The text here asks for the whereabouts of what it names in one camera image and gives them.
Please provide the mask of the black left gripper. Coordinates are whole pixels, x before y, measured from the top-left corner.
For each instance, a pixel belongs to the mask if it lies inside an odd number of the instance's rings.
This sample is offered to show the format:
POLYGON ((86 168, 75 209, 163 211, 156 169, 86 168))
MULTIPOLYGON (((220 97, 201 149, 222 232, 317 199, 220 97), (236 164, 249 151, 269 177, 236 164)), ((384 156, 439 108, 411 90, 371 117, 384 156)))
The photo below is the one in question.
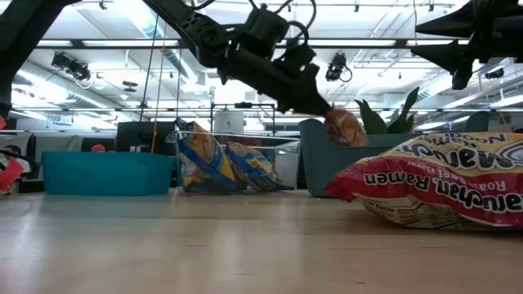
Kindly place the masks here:
POLYGON ((318 91, 316 76, 320 67, 314 63, 289 74, 291 86, 288 96, 288 77, 277 70, 270 60, 230 44, 219 47, 218 52, 218 75, 222 84, 230 79, 241 81, 277 100, 277 110, 282 114, 292 110, 297 114, 324 116, 332 108, 318 91))

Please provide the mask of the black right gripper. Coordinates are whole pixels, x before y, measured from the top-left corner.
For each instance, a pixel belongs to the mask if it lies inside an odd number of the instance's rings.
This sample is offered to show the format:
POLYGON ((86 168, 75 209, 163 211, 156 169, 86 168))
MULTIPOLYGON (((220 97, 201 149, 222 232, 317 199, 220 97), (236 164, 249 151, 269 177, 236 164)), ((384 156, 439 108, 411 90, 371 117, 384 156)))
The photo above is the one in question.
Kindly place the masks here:
MULTIPOLYGON (((416 33, 454 38, 472 35, 473 53, 481 63, 491 58, 514 58, 522 62, 522 6, 518 0, 467 1, 456 11, 417 24, 416 33)), ((410 51, 440 66, 452 76, 452 89, 463 90, 471 78, 468 45, 417 45, 410 51)))

